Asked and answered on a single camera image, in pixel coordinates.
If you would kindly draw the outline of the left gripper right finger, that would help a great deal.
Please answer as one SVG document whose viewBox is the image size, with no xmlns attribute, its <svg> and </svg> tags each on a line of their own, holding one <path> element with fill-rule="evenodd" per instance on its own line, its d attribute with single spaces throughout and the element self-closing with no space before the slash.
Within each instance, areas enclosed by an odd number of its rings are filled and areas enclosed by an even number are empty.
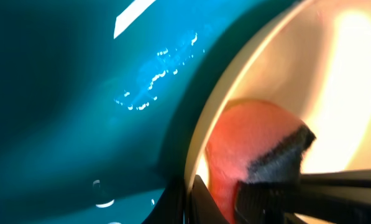
<svg viewBox="0 0 371 224">
<path fill-rule="evenodd" d="M 190 193 L 190 224 L 229 224 L 199 175 Z"/>
</svg>

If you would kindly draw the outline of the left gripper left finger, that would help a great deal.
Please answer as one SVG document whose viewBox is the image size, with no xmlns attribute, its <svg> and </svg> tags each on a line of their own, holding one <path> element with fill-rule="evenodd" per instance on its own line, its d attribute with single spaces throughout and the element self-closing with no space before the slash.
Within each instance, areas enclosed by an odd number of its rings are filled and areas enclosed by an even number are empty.
<svg viewBox="0 0 371 224">
<path fill-rule="evenodd" d="M 142 224 L 182 224 L 184 207 L 184 181 L 182 178 L 174 178 L 167 185 L 153 210 Z"/>
</svg>

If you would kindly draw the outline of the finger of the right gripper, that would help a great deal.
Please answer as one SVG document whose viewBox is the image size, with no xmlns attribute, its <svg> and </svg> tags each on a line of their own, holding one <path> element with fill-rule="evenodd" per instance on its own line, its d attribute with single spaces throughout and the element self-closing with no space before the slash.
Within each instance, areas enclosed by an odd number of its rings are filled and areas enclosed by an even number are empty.
<svg viewBox="0 0 371 224">
<path fill-rule="evenodd" d="M 235 202 L 371 202 L 371 169 L 300 174 L 280 170 L 244 180 Z"/>
<path fill-rule="evenodd" d="M 332 223 L 371 223 L 370 205 L 333 200 L 239 202 L 235 206 L 235 214 L 241 223 L 303 223 L 297 214 Z"/>
</svg>

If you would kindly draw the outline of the orange and dark sponge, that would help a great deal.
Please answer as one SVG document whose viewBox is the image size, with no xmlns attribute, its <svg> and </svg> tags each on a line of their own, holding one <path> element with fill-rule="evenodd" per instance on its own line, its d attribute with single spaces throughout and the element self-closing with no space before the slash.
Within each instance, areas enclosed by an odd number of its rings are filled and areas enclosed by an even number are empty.
<svg viewBox="0 0 371 224">
<path fill-rule="evenodd" d="M 206 145 L 209 191 L 228 223 L 236 223 L 241 183 L 296 182 L 316 135 L 297 115 L 264 100 L 231 101 Z"/>
</svg>

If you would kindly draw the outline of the yellow-green plate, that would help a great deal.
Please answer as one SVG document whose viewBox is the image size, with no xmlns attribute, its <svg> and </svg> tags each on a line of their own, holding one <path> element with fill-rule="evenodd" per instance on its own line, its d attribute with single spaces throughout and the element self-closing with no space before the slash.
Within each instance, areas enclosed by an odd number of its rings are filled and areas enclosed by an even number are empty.
<svg viewBox="0 0 371 224">
<path fill-rule="evenodd" d="M 316 135 L 301 174 L 371 169 L 371 1 L 301 1 L 246 42 L 214 85 L 185 166 L 209 190 L 206 145 L 231 101 L 264 100 L 302 119 Z"/>
</svg>

